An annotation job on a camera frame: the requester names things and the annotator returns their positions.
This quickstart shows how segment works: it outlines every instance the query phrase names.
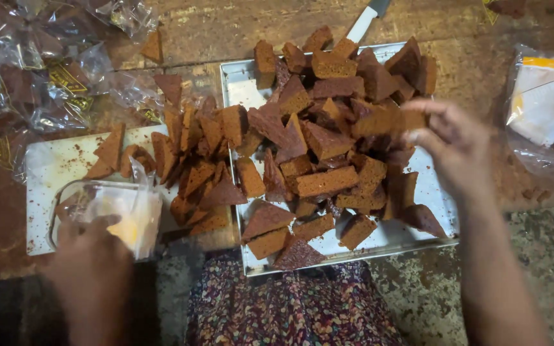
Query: person's left hand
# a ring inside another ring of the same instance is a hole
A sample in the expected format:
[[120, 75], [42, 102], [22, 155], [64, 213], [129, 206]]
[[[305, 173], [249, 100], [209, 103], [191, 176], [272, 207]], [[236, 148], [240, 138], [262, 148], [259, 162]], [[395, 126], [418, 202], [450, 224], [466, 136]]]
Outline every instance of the person's left hand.
[[87, 344], [87, 336], [107, 344], [121, 333], [134, 257], [106, 230], [119, 220], [103, 216], [90, 224], [68, 221], [59, 227], [57, 252], [43, 274], [70, 322], [72, 344]]

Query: knife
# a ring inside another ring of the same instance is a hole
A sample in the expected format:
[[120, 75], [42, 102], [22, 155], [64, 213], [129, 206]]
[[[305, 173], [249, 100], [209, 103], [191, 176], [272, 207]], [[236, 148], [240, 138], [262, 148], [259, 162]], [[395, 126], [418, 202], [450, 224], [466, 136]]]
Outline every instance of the knife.
[[390, 0], [371, 0], [360, 17], [358, 17], [356, 23], [354, 23], [347, 38], [354, 43], [359, 43], [371, 25], [371, 20], [373, 18], [382, 18], [386, 14], [389, 4]]

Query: white cutting board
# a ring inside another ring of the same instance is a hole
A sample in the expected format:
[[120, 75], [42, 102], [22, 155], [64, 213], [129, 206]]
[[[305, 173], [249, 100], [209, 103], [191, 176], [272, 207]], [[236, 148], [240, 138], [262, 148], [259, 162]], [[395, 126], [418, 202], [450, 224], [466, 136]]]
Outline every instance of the white cutting board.
[[[154, 155], [151, 145], [151, 133], [167, 134], [165, 125], [150, 126], [127, 130], [123, 148], [137, 144]], [[30, 256], [54, 252], [46, 241], [50, 227], [50, 216], [55, 195], [63, 186], [73, 180], [81, 179], [97, 161], [94, 150], [109, 134], [75, 137], [51, 142], [31, 144], [27, 147], [25, 167], [27, 169], [27, 254]], [[131, 182], [115, 173], [104, 180]], [[176, 230], [173, 216], [167, 212], [170, 203], [179, 192], [175, 185], [166, 190], [164, 185], [157, 188], [164, 198], [160, 231]]]

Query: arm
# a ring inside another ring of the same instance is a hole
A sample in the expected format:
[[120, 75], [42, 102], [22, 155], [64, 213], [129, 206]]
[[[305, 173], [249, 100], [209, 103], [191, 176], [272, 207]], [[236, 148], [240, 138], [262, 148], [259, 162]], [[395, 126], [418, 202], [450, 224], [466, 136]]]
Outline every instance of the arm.
[[62, 304], [73, 346], [126, 344], [127, 301], [133, 256], [106, 231], [118, 217], [98, 217], [91, 224], [65, 222], [59, 244], [44, 275]]
[[411, 131], [406, 140], [433, 156], [440, 183], [457, 202], [461, 299], [470, 343], [549, 345], [497, 207], [487, 129], [451, 103], [416, 100], [404, 108], [431, 114], [430, 128]]

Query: white knife handle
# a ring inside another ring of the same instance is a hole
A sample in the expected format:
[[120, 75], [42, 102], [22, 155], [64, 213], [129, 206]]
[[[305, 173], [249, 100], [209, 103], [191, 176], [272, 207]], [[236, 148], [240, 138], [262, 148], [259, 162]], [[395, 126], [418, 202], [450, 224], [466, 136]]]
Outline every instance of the white knife handle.
[[371, 25], [371, 20], [373, 18], [377, 17], [377, 12], [373, 10], [371, 7], [366, 7], [363, 11], [363, 14], [358, 17], [358, 20], [356, 23], [354, 23], [354, 26], [350, 30], [350, 33], [348, 34], [347, 38], [352, 40], [354, 43], [359, 43], [360, 40], [363, 38], [365, 33], [367, 32], [367, 29]]

